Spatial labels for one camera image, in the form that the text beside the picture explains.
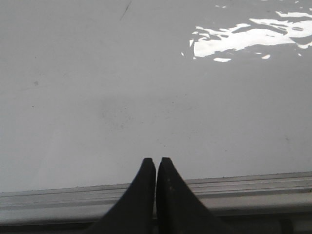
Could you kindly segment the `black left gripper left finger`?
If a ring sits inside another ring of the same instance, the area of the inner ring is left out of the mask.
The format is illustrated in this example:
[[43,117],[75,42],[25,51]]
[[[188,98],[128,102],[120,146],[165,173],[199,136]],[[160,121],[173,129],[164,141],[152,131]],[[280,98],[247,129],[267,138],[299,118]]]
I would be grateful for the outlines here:
[[153,229],[156,169],[151,158],[142,165],[118,202],[96,223],[89,234],[150,234]]

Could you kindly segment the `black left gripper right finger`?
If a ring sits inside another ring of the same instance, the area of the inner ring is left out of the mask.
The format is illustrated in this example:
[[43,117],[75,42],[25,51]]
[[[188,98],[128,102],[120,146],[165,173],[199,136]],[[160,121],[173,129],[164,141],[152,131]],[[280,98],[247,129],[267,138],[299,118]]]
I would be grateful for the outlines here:
[[168,157],[161,160],[158,169],[156,213],[160,234],[234,233],[200,202]]

